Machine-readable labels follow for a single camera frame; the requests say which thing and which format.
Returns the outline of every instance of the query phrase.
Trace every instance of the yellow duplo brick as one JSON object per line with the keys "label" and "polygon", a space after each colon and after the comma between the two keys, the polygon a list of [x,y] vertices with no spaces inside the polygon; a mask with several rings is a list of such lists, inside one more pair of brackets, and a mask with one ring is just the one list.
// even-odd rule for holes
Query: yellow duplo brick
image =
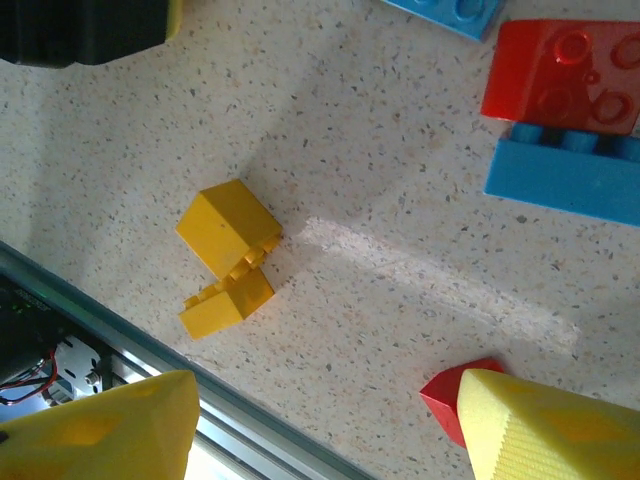
{"label": "yellow duplo brick", "polygon": [[180,319],[194,340],[241,322],[273,296],[273,288],[260,268],[238,280],[227,277],[185,302]]}
{"label": "yellow duplo brick", "polygon": [[0,479],[183,480],[199,400],[175,371],[0,424]]}
{"label": "yellow duplo brick", "polygon": [[476,480],[638,480],[640,412],[466,370],[458,417]]}
{"label": "yellow duplo brick", "polygon": [[234,280],[264,260],[282,227],[240,181],[201,191],[176,232],[218,278]]}

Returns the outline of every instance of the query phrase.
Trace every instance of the red block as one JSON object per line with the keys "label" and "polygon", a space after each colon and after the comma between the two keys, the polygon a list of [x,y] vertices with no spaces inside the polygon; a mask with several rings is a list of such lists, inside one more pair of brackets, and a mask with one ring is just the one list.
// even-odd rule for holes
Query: red block
{"label": "red block", "polygon": [[458,390],[462,372],[469,368],[483,368],[504,373],[502,365],[497,360],[491,357],[482,358],[440,372],[420,390],[422,399],[436,417],[442,429],[452,442],[463,448],[466,448],[466,445],[462,435],[462,427],[460,427],[460,421],[458,420]]}
{"label": "red block", "polygon": [[482,113],[629,135],[640,114],[640,22],[503,24]]}

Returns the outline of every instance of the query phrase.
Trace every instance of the granite countertop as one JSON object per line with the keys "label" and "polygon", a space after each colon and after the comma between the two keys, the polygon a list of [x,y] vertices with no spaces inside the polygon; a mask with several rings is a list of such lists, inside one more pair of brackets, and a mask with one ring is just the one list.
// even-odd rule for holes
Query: granite countertop
{"label": "granite countertop", "polygon": [[[501,18],[640,11],[578,3]],[[640,408],[640,230],[482,194],[496,33],[375,0],[194,0],[143,54],[3,64],[1,238],[373,474],[470,479],[418,395],[444,368],[495,353]],[[177,313],[213,279],[173,229],[237,177],[284,226],[277,293],[192,342]]]}

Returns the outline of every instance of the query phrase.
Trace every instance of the red lego brick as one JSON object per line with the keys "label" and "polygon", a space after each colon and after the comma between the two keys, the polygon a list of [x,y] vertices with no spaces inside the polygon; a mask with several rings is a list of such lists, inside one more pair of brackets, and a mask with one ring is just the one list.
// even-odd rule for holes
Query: red lego brick
{"label": "red lego brick", "polygon": [[452,442],[463,448],[466,448],[466,445],[460,421],[458,420],[457,402],[462,372],[469,368],[483,368],[504,373],[504,368],[496,359],[491,357],[482,358],[438,373],[420,390],[422,399],[436,417],[442,429]]}
{"label": "red lego brick", "polygon": [[503,24],[482,113],[629,135],[640,114],[640,22]]}

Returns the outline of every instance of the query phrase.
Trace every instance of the blue duplo brick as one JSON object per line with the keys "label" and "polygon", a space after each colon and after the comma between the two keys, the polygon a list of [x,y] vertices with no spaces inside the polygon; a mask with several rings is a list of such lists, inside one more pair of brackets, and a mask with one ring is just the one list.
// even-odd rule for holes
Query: blue duplo brick
{"label": "blue duplo brick", "polygon": [[485,193],[640,227],[640,139],[517,123]]}
{"label": "blue duplo brick", "polygon": [[383,0],[409,13],[482,41],[505,0]]}

